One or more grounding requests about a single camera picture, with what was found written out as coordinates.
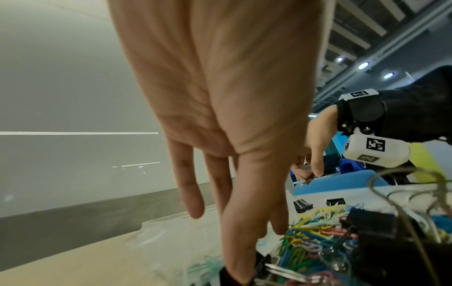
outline white wall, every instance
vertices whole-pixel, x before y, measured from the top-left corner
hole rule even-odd
[[[0,0],[0,131],[159,134],[0,136],[0,217],[175,188],[112,23],[92,16],[105,11],[46,2]],[[208,182],[199,152],[195,162]]]

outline cable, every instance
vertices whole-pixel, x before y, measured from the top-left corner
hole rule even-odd
[[[411,225],[410,220],[408,219],[408,215],[406,214],[406,212],[403,210],[403,208],[401,206],[399,206],[398,204],[396,204],[395,202],[393,202],[392,200],[388,199],[385,195],[381,194],[380,192],[378,192],[376,189],[374,189],[374,182],[380,178],[383,175],[387,175],[387,174],[393,174],[393,173],[412,173],[412,172],[423,172],[423,173],[427,173],[432,175],[433,177],[437,178],[437,184],[438,184],[438,195],[439,195],[439,190],[443,191],[443,188],[446,190],[447,192],[447,188],[446,188],[446,183],[445,183],[445,178],[442,174],[435,172],[435,171],[429,171],[429,170],[424,170],[424,169],[418,169],[418,168],[395,168],[395,169],[388,169],[388,170],[383,170],[380,171],[378,173],[376,173],[372,178],[369,179],[369,189],[372,193],[374,193],[375,195],[379,196],[380,198],[382,198],[383,200],[387,201],[390,205],[392,205],[393,207],[395,207],[395,209],[397,210],[398,215],[400,215],[400,217],[402,218],[403,223],[405,224],[405,227],[407,228],[407,230],[409,231],[409,233],[411,234],[412,238],[413,238],[413,242],[416,245],[422,259],[424,260],[425,266],[427,267],[427,270],[429,271],[431,277],[432,277],[432,281],[433,281],[433,285],[435,286],[441,286],[441,281],[439,280],[439,277],[435,271],[435,268],[433,267],[432,261],[430,260],[424,246],[422,245],[422,242],[419,238],[419,236],[417,235],[414,227]]]

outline yellow object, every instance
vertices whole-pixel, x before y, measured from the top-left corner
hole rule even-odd
[[[422,143],[410,144],[410,161],[418,168],[437,171],[446,177],[441,166],[434,160],[430,152]],[[435,178],[425,173],[414,173],[418,183],[430,183],[435,181]]]

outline white line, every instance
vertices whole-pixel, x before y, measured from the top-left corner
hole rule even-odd
[[[0,131],[1,135],[156,135],[158,132],[28,132]]]
[[[123,165],[121,167],[132,167],[132,166],[143,166],[143,165],[151,165],[151,164],[159,164],[160,162],[152,162],[152,163],[143,163],[143,164],[133,164],[133,165]]]

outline recessed light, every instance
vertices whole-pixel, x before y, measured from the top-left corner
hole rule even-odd
[[[394,73],[388,73],[387,75],[383,76],[383,78],[385,80],[387,80],[388,78],[392,77],[394,75]]]
[[[365,62],[359,65],[359,69],[362,70],[363,68],[366,68],[369,65],[369,62]]]

